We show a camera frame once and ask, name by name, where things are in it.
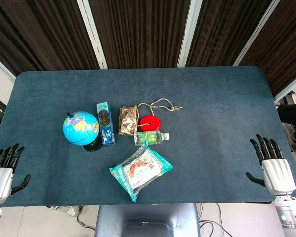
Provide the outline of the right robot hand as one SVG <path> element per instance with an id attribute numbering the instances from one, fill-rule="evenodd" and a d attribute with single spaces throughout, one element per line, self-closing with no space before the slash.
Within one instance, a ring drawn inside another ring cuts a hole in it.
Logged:
<path id="1" fill-rule="evenodd" d="M 275 196 L 290 195 L 295 189 L 295 182 L 290 166 L 282 154 L 280 146 L 273 140 L 256 135 L 257 141 L 250 139 L 264 178 L 259 179 L 247 172 L 247 178 Z"/>

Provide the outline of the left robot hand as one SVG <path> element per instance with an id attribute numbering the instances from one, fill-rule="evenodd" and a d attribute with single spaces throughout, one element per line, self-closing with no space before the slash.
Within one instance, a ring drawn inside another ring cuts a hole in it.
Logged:
<path id="1" fill-rule="evenodd" d="M 17 143 L 6 149 L 0 149 L 0 204 L 5 203 L 9 196 L 24 189 L 31 178 L 31 175 L 27 174 L 21 184 L 12 187 L 16 167 L 24 148 L 24 146 L 19 147 Z"/>

